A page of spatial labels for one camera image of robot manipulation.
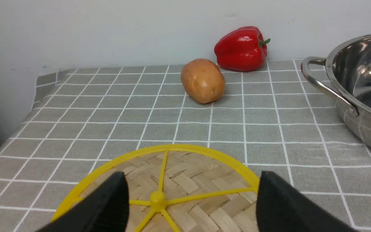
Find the white grid line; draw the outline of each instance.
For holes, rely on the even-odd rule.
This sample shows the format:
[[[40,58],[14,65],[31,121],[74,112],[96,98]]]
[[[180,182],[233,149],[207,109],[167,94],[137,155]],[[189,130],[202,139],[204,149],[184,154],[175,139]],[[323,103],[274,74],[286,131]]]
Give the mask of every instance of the white grid line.
[[[294,63],[294,67],[297,69],[296,62],[294,61],[294,59],[293,59],[293,63]],[[300,80],[301,80],[301,79],[300,79],[300,74],[299,74],[298,72],[297,72],[297,77],[299,78],[299,81],[300,81]],[[304,86],[303,86],[303,84],[302,84],[301,82],[300,82],[300,85],[301,85],[301,88],[303,89],[304,96],[305,96],[305,98],[306,98],[306,102],[307,102],[308,106],[310,107],[310,111],[311,111],[311,113],[312,113],[313,120],[314,120],[314,122],[315,122],[315,124],[316,124],[316,128],[317,128],[317,130],[318,130],[318,132],[319,132],[319,134],[320,134],[321,141],[323,142],[324,152],[326,153],[326,156],[327,156],[327,159],[328,159],[328,164],[331,166],[330,168],[331,168],[331,171],[332,171],[332,173],[333,173],[334,180],[336,181],[336,185],[337,185],[337,188],[338,188],[338,190],[339,190],[340,196],[341,196],[341,198],[342,198],[343,205],[344,205],[344,207],[345,207],[345,209],[346,209],[346,212],[347,212],[347,215],[348,215],[348,217],[349,217],[350,224],[351,224],[352,226],[356,226],[356,225],[355,225],[355,222],[354,222],[354,220],[353,220],[352,214],[350,213],[349,206],[347,205],[346,198],[344,197],[343,191],[342,191],[342,189],[341,189],[340,182],[339,182],[338,177],[337,177],[337,175],[336,175],[336,171],[334,170],[333,164],[331,163],[331,158],[330,158],[330,155],[328,154],[327,145],[326,145],[326,143],[325,143],[325,140],[324,140],[323,134],[321,133],[321,129],[320,129],[320,127],[319,127],[318,124],[317,124],[317,120],[316,120],[315,113],[314,113],[314,111],[313,111],[313,109],[312,109],[312,107],[311,107],[311,104],[310,104],[309,99],[308,99],[308,97],[307,97],[307,94],[306,94],[305,88],[304,88]]]
[[[168,66],[167,66],[167,70],[165,71],[164,78],[162,79],[162,82],[161,82],[160,88],[158,89],[158,92],[157,92],[157,95],[156,95],[156,99],[154,99],[153,106],[151,107],[150,114],[148,115],[148,118],[147,118],[146,124],[144,125],[144,129],[143,129],[143,132],[142,132],[142,134],[141,134],[141,136],[140,136],[140,141],[138,141],[138,144],[137,144],[137,148],[136,148],[136,150],[138,150],[138,148],[140,147],[141,140],[143,139],[144,134],[146,133],[147,125],[148,125],[148,123],[149,123],[149,121],[150,121],[150,118],[151,118],[151,115],[152,115],[152,113],[153,113],[153,111],[154,111],[154,107],[156,106],[156,103],[157,103],[157,100],[158,100],[158,96],[159,96],[159,93],[160,93],[160,91],[161,91],[161,89],[162,89],[162,85],[163,85],[163,83],[164,83],[164,81],[165,81],[165,78],[167,77],[167,72],[168,72],[169,67],[170,67],[170,66],[168,65]]]
[[[43,211],[43,212],[55,212],[55,209],[51,208],[27,208],[27,207],[5,207],[0,206],[1,209],[10,209],[10,210],[32,210],[32,211]]]
[[[65,123],[65,124],[85,124],[85,122],[56,122],[56,121],[27,121],[27,123]],[[87,122],[87,124],[114,124],[115,122]],[[118,124],[145,124],[146,122],[118,122]],[[162,122],[148,122],[147,124],[177,124],[177,123],[162,123]],[[180,124],[210,124],[209,122],[180,122]],[[212,124],[218,125],[315,125],[314,123],[217,123],[213,122]],[[345,125],[344,123],[318,123],[318,125]]]
[[[184,103],[185,103],[185,101],[186,101],[186,97],[187,97],[187,93],[184,93],[183,103],[181,103],[180,113],[178,114],[178,118],[177,118],[177,126],[176,126],[176,130],[175,130],[175,132],[174,132],[174,137],[173,137],[172,144],[174,144],[174,143],[176,142],[176,138],[177,138],[177,134],[178,134],[178,126],[180,125],[181,113],[183,113],[183,108],[184,108]]]
[[[270,66],[268,64],[268,61],[266,61],[266,64],[267,64],[268,77],[270,79],[271,93],[273,94],[274,108],[276,109],[277,123],[278,123],[279,130],[280,130],[281,143],[283,144],[284,157],[286,159],[286,164],[287,164],[287,171],[289,172],[290,184],[291,184],[291,186],[294,186],[293,175],[291,173],[291,168],[290,168],[290,165],[289,165],[290,164],[289,156],[287,155],[286,144],[284,142],[283,129],[281,128],[282,124],[280,123],[279,110],[277,110],[277,102],[276,102],[276,97],[274,96],[273,83],[271,82],[271,73],[270,73]]]
[[[45,83],[45,84],[41,84],[41,85],[36,85],[35,88],[38,88],[38,87],[43,87],[43,86],[47,86],[47,85],[56,85],[56,81],[54,82],[50,82],[50,83]]]
[[[241,107],[231,108],[231,107],[214,107],[215,109],[229,109],[229,110],[241,110]],[[313,109],[330,109],[335,107],[312,107]],[[68,109],[68,107],[44,107],[44,109]],[[95,110],[95,108],[90,107],[70,107],[70,109],[77,109],[77,110]],[[105,108],[99,107],[98,110],[122,110],[123,108]],[[150,110],[150,108],[129,108],[130,110]],[[181,107],[166,107],[166,108],[154,108],[155,110],[179,110]],[[183,107],[183,109],[207,109],[201,107]],[[274,110],[275,107],[246,107],[246,109],[258,109],[258,110]],[[278,107],[277,110],[301,110],[301,109],[309,109],[309,107]]]
[[[295,69],[285,69],[285,70],[271,70],[271,72],[297,72],[301,70],[295,70]],[[324,71],[323,69],[311,69],[311,71]],[[247,73],[266,73],[267,70],[257,70],[257,71],[251,71]],[[181,74],[180,72],[167,72],[168,74]],[[239,73],[235,71],[221,71],[221,73]],[[133,73],[122,73],[122,75],[140,75],[140,72],[133,72]],[[163,75],[165,72],[145,72],[144,74],[160,74]],[[76,75],[94,75],[94,73],[76,73]],[[117,73],[98,73],[97,75],[117,75]]]
[[[78,184],[78,182],[69,182],[69,181],[47,181],[47,180],[32,180],[32,179],[5,179],[5,178],[0,178],[0,181],[25,182],[25,183],[53,183],[53,184],[65,184],[65,185],[76,185],[76,184]]]
[[[227,78],[226,85],[227,84],[241,84],[241,82],[228,82]],[[298,81],[272,81],[273,83],[299,83]],[[244,84],[267,84],[270,83],[269,81],[244,81]],[[163,85],[182,85],[182,83],[162,83]],[[58,85],[136,85],[135,83],[114,83],[114,84],[74,84],[74,83],[62,83]],[[139,83],[138,85],[160,85],[160,83],[149,83],[149,84],[143,84]]]
[[[212,122],[213,122],[213,106],[214,102],[210,103],[210,122],[209,122],[209,134],[207,136],[207,147],[210,148],[210,142],[211,142],[211,129],[212,129]]]
[[[120,69],[119,69],[118,75],[115,77],[113,83],[115,83],[115,81],[117,81],[117,79],[118,79],[118,77],[119,77],[119,74],[121,73],[122,69],[123,69],[123,68],[120,68]],[[138,78],[137,83],[140,82],[141,77],[142,77],[142,75],[140,75],[140,77]],[[134,86],[133,90],[131,91],[131,95],[134,93],[136,87],[137,87],[137,85]],[[124,108],[121,110],[120,114],[118,115],[117,120],[114,122],[114,125],[112,126],[112,129],[111,129],[111,131],[109,132],[109,135],[108,135],[107,139],[105,140],[105,142],[104,142],[104,144],[103,144],[103,146],[102,146],[100,152],[98,153],[97,159],[94,161],[94,163],[92,164],[92,166],[91,166],[91,168],[90,168],[90,171],[88,172],[89,174],[94,170],[94,168],[95,168],[95,166],[96,166],[96,164],[97,164],[97,162],[98,162],[100,156],[103,154],[103,152],[104,152],[104,150],[105,150],[105,148],[106,148],[106,146],[107,146],[107,144],[108,144],[108,142],[109,142],[109,139],[110,139],[111,136],[112,136],[112,133],[114,133],[114,130],[115,130],[115,128],[117,127],[117,123],[118,123],[119,119],[121,118],[122,114],[123,114],[124,111],[125,111],[125,107],[127,107],[128,102],[129,102],[130,99],[131,99],[131,95],[128,97],[127,102],[125,102]]]
[[[35,114],[34,116],[33,116],[33,119],[39,114],[41,112],[41,110],[40,111],[38,111],[38,113],[37,114]],[[18,134],[17,134],[17,136],[25,129],[25,127],[27,126],[27,125],[25,125],[19,132],[18,132]],[[48,132],[48,134],[46,135],[46,138],[48,137],[48,135],[50,134],[50,132],[51,131],[53,131],[53,129],[55,128],[55,125],[51,128],[51,130]],[[2,154],[3,153],[3,151],[5,151],[5,149],[14,141],[15,139],[13,139],[12,141],[10,141],[9,142],[9,144],[6,146],[6,147],[4,147],[4,149],[1,151],[1,153],[0,154]],[[34,152],[31,154],[31,156],[30,157],[32,157],[34,154],[35,154],[35,152],[37,151],[37,149],[41,146],[41,144],[42,144],[42,142],[43,142],[44,140],[41,140],[40,141],[40,143],[37,145],[37,147],[35,148],[35,150],[34,150]],[[14,175],[14,177],[12,178],[12,179],[16,179],[16,177],[19,175],[19,173],[21,173],[21,171],[24,169],[24,167],[27,165],[27,163],[29,162],[29,160],[30,159],[27,159],[25,162],[24,162],[24,164],[22,165],[22,167],[16,172],[16,174]],[[6,186],[5,186],[5,188],[0,192],[0,197],[4,194],[4,192],[9,188],[9,186],[12,184],[12,182],[13,181],[10,181]]]
[[[42,138],[15,138],[17,140],[41,140]],[[46,138],[45,140],[76,140],[76,141],[106,141],[107,139],[65,139],[65,138]],[[139,140],[124,140],[124,139],[109,139],[108,141],[139,141]],[[142,141],[155,141],[155,142],[167,142],[172,140],[142,140]],[[205,140],[174,140],[176,142],[207,142]],[[243,143],[242,141],[222,141],[216,140],[211,143]],[[280,141],[247,141],[248,144],[283,144]],[[320,141],[285,141],[285,144],[323,144]],[[347,143],[342,141],[326,141],[326,144],[345,144],[351,146],[361,146],[362,143]]]
[[[324,95],[322,93],[308,93],[309,95]],[[272,96],[272,95],[303,95],[303,93],[258,93],[258,94],[223,94],[223,96]],[[79,94],[56,94],[55,96],[58,97],[76,97],[79,96]],[[82,97],[128,97],[130,95],[119,95],[119,94],[103,94],[103,95],[84,95],[81,94]],[[137,97],[157,97],[155,94],[133,94],[133,96]],[[165,96],[165,97],[178,97],[182,96],[182,94],[159,94],[158,96]]]
[[[87,87],[88,87],[88,85],[86,85],[86,86],[83,88],[83,90],[81,91],[81,93],[82,93],[83,91],[85,91],[85,89],[86,89]],[[71,103],[71,105],[74,104],[75,101],[77,101],[78,97],[76,97],[76,98],[73,100],[73,102]],[[69,110],[69,108],[65,110],[65,112],[64,112],[63,115],[58,119],[58,121],[60,121],[60,120],[61,120],[61,119],[66,115],[66,113],[68,112],[68,110]],[[92,117],[92,115],[94,114],[94,112],[95,112],[95,110],[93,110],[93,112],[91,113],[90,117],[87,119],[86,122],[88,122],[88,120]],[[54,130],[54,128],[56,127],[56,125],[57,125],[57,124],[54,124],[54,125],[53,125],[52,129],[48,132],[48,134],[46,135],[45,138],[48,138],[48,136],[49,136],[50,133]],[[84,128],[85,128],[86,125],[87,125],[87,124],[84,124],[84,126],[82,126],[82,128],[80,129],[80,131],[78,132],[78,134],[77,134],[77,136],[76,136],[75,138],[78,138],[78,137],[79,137],[79,135],[80,135],[81,132],[84,130]],[[52,179],[52,177],[54,176],[54,174],[55,174],[56,171],[58,170],[59,166],[61,165],[63,159],[64,159],[65,156],[68,154],[68,152],[71,150],[71,147],[74,145],[74,143],[75,143],[75,140],[73,140],[73,141],[71,142],[71,144],[70,144],[70,146],[68,147],[67,151],[66,151],[65,154],[63,155],[62,159],[58,162],[58,164],[57,164],[56,167],[54,168],[53,172],[51,173],[51,175],[50,175],[50,177],[48,178],[47,181],[50,181],[50,180]],[[43,193],[43,191],[44,191],[44,189],[46,188],[47,185],[48,185],[48,182],[44,183],[44,185],[43,185],[43,187],[41,188],[41,190],[39,191],[37,197],[35,197],[34,201],[32,202],[30,208],[32,208],[32,207],[35,205],[35,203],[36,203],[37,200],[40,198],[41,194]],[[29,212],[30,212],[30,211],[27,210],[27,212],[24,214],[24,216],[22,217],[22,219],[21,219],[21,220],[18,222],[18,224],[16,225],[16,227],[15,227],[15,229],[14,229],[14,232],[16,232],[16,231],[18,230],[19,226],[20,226],[20,225],[22,224],[22,222],[25,220],[25,218],[26,218],[26,216],[29,214]]]
[[[246,112],[244,109],[244,85],[243,85],[243,73],[241,73],[241,99],[242,99],[242,110],[243,110],[243,142],[244,142],[244,164],[247,166],[248,157],[247,157],[247,136],[246,136]]]

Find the gray tablecloth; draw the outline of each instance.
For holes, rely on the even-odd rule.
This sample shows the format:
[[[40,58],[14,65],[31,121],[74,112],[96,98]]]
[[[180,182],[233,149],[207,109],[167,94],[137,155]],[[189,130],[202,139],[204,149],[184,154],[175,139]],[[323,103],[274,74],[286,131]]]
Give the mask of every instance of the gray tablecloth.
[[[185,94],[181,65],[66,74],[0,149],[0,231],[37,229],[95,168],[171,143],[220,150],[257,175],[275,171],[339,219],[371,230],[371,149],[299,63],[224,72],[225,94],[207,105]],[[312,68],[329,84],[322,67]]]

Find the yellow center hub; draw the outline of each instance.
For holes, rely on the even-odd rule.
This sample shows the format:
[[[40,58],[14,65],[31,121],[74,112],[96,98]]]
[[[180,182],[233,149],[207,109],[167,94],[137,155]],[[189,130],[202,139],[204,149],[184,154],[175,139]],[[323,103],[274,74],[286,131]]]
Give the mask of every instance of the yellow center hub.
[[[156,212],[160,212],[167,206],[167,201],[165,200],[165,195],[162,191],[154,191],[150,195],[151,208]]]

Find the yellow spoke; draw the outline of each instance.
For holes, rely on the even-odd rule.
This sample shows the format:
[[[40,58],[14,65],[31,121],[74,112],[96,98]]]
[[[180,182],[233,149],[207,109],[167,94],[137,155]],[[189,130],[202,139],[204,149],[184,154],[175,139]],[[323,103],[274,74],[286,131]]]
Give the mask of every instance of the yellow spoke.
[[[149,201],[140,201],[140,200],[131,200],[130,205],[137,205],[137,206],[149,206],[151,203]]]
[[[162,187],[164,186],[164,174],[165,174],[165,166],[167,165],[167,160],[168,160],[168,152],[169,150],[164,151],[164,158],[161,164],[160,179],[158,182],[159,191],[162,191]]]
[[[187,197],[181,197],[177,199],[172,199],[167,201],[167,205],[172,205],[172,204],[178,204],[186,201],[194,201],[194,200],[199,200],[207,197],[217,197],[217,196],[222,196],[222,195],[227,195],[227,194],[234,194],[234,193],[239,193],[239,192],[245,192],[245,191],[253,191],[253,188],[236,188],[236,189],[230,189],[230,190],[224,190],[224,191],[215,191],[215,192],[209,192],[209,193],[204,193],[204,194],[199,194],[199,195],[193,195],[193,196],[187,196]]]
[[[173,229],[174,232],[180,232],[180,229],[165,209],[161,210],[161,214],[165,217],[165,220],[167,220],[168,224],[171,226],[171,229]]]
[[[150,210],[150,213],[148,213],[147,216],[141,221],[141,223],[137,226],[134,232],[140,232],[147,225],[147,223],[151,220],[151,218],[153,217],[155,213],[156,212],[154,210]]]

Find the white wall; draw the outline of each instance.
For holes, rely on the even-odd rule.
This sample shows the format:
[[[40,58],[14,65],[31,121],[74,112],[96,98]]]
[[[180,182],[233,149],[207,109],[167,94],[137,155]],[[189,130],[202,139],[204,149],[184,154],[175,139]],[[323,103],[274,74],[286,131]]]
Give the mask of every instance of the white wall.
[[[371,33],[371,1],[0,0],[0,143],[31,109],[39,75],[215,59],[215,43],[244,25],[271,38],[269,59],[325,56]]]

